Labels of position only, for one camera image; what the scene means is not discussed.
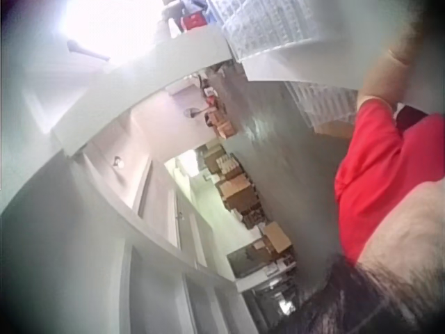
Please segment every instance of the wall light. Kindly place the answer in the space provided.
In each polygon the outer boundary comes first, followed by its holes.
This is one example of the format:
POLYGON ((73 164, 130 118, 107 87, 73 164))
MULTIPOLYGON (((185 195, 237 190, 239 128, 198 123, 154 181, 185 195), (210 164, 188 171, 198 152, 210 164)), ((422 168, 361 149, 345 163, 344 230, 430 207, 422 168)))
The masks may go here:
POLYGON ((118 156, 114 157, 113 167, 118 168, 118 169, 123 169, 124 166, 125 166, 125 164, 121 157, 118 157, 118 156))

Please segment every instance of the stacked boxes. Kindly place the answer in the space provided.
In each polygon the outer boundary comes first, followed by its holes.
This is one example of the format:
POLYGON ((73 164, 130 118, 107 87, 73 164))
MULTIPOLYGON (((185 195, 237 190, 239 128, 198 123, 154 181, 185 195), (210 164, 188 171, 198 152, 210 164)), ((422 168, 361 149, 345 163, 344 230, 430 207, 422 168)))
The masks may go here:
POLYGON ((220 168, 217 159, 225 155, 225 150, 221 145, 213 146, 204 154, 204 163, 212 174, 217 174, 220 172, 220 168))
POLYGON ((220 192, 226 207, 238 212, 247 211, 259 202, 253 184, 244 174, 222 183, 220 192))
POLYGON ((220 168, 221 174, 226 180, 231 180, 243 173, 243 169, 241 168, 239 162, 227 154, 218 158, 216 163, 220 168))
POLYGON ((226 154, 221 145, 204 154, 204 162, 212 173, 212 180, 218 189, 227 210, 236 210, 242 216, 247 229, 252 229, 266 220, 259 198, 243 167, 233 156, 226 154))

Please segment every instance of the person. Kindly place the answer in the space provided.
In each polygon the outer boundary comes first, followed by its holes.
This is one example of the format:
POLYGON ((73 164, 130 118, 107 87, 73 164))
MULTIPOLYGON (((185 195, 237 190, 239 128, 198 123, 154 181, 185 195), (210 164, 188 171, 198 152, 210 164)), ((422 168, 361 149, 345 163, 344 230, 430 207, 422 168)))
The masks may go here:
POLYGON ((416 12, 359 92, 335 179, 344 255, 333 259, 322 289, 272 333, 444 329, 444 117, 416 116, 401 128, 394 121, 430 13, 416 12))

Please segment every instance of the dark hair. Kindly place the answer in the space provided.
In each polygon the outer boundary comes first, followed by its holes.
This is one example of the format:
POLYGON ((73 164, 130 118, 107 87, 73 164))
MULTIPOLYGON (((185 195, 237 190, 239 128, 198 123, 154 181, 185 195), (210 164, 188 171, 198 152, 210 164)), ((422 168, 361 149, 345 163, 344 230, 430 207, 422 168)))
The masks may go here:
POLYGON ((407 285, 388 271, 370 272, 339 257, 324 287, 270 333, 438 333, 430 330, 443 325, 443 310, 419 293, 422 284, 407 285))

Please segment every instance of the pink wall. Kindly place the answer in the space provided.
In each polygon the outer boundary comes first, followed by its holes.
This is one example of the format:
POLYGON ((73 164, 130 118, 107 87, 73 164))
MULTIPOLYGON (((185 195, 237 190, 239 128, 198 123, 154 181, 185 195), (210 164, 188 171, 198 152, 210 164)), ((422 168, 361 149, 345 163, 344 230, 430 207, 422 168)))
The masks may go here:
POLYGON ((145 141, 138 125, 129 113, 125 113, 96 135, 84 149, 99 174, 129 207, 133 206, 149 159, 145 141), (115 156, 122 158, 124 168, 113 167, 115 156))
POLYGON ((193 119, 184 115, 184 110, 191 107, 207 107, 196 86, 173 96, 160 90, 133 108, 132 118, 147 138, 154 159, 166 162, 216 137, 206 126, 203 113, 193 119))

